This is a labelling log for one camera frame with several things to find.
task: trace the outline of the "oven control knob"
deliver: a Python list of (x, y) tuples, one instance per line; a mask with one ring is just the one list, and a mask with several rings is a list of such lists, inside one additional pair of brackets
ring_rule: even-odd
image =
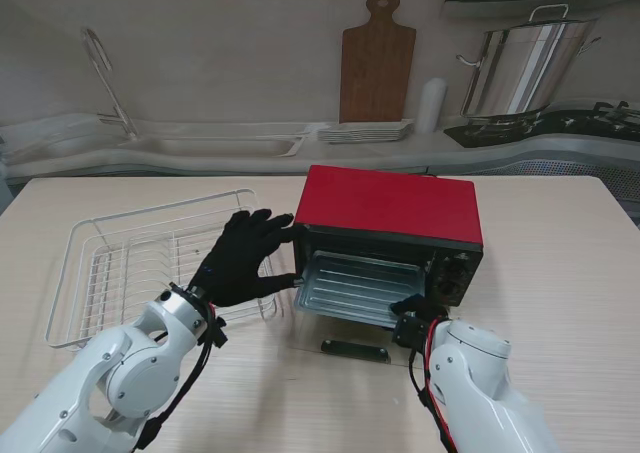
[(455, 296), (458, 292), (458, 285), (456, 285), (453, 281), (443, 281), (440, 284), (439, 290), (442, 296)]
[(459, 280), (467, 274), (464, 261), (452, 261), (446, 267), (447, 276), (451, 279)]

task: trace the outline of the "black glove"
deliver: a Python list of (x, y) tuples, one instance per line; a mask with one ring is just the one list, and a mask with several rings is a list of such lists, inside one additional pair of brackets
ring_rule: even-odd
[(259, 277), (260, 263), (282, 243), (289, 243), (304, 232), (302, 225), (286, 228), (293, 215), (269, 219), (271, 210), (235, 213), (222, 236), (201, 263), (189, 288), (205, 291), (204, 298), (216, 306), (233, 306), (254, 298), (291, 288), (297, 275)]

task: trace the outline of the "gas stove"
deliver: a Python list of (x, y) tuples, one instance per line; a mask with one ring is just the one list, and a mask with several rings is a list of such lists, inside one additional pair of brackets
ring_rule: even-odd
[(598, 102), (592, 109), (543, 110), (533, 115), (470, 120), (444, 132), (465, 148), (495, 146), (538, 135), (563, 133), (640, 142), (640, 111), (626, 101)]

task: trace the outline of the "wire dish rack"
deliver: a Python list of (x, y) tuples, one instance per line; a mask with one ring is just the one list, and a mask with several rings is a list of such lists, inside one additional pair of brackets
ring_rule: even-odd
[[(253, 211), (242, 189), (77, 223), (69, 235), (45, 340), (82, 348), (105, 328), (133, 322), (168, 288), (186, 286), (236, 211)], [(272, 274), (267, 258), (259, 274)], [(277, 312), (276, 295), (219, 308), (227, 321)]]

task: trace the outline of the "black cable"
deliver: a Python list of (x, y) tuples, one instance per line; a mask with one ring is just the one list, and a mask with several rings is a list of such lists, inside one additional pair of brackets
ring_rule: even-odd
[(420, 399), (420, 402), (429, 410), (429, 412), (431, 413), (431, 416), (433, 416), (433, 420), (436, 426), (438, 427), (438, 431), (440, 432), (440, 441), (442, 442), (442, 445), (447, 450), (447, 453), (457, 453), (455, 445), (449, 441), (449, 437), (447, 436), (447, 433), (445, 431), (444, 424), (440, 420), (436, 407), (433, 404), (433, 401), (431, 400), (431, 395), (429, 395), (429, 392), (427, 391), (427, 388), (429, 388), (428, 386), (429, 380), (431, 378), (431, 374), (429, 373), (428, 368), (423, 368), (424, 385), (425, 385), (424, 388), (420, 388), (418, 386), (418, 382), (416, 381), (416, 377), (413, 373), (413, 363), (416, 359), (416, 353), (417, 353), (417, 350), (413, 348), (411, 350), (411, 353), (409, 354), (409, 378), (411, 378), (411, 383), (413, 384), (413, 387), (418, 393), (418, 398)]
[(416, 377), (413, 374), (413, 362), (416, 359), (416, 349), (413, 348), (411, 353), (409, 354), (409, 378), (411, 378), (411, 383), (413, 383), (413, 387), (416, 389), (418, 396), (420, 396), (420, 387), (418, 386), (418, 382), (416, 381)]
[(151, 418), (145, 423), (135, 449), (144, 450), (153, 440), (155, 440), (156, 436), (158, 436), (158, 433), (160, 433), (160, 429), (162, 428), (163, 423), (167, 421), (178, 404), (180, 404), (180, 401), (182, 401), (182, 398), (184, 398), (185, 395), (189, 392), (193, 384), (200, 376), (200, 373), (202, 373), (202, 371), (204, 370), (207, 362), (209, 361), (209, 356), (211, 355), (211, 350), (214, 343), (213, 324), (215, 323), (215, 318), (213, 316), (213, 311), (211, 311), (211, 308), (208, 304), (205, 304), (203, 311), (205, 312), (206, 316), (205, 321), (207, 322), (207, 330), (205, 331), (205, 339), (202, 344), (202, 350), (200, 351), (198, 361), (196, 361), (193, 370), (191, 370), (188, 378), (182, 384), (180, 390), (178, 391), (178, 394), (173, 398), (167, 409), (155, 418)]

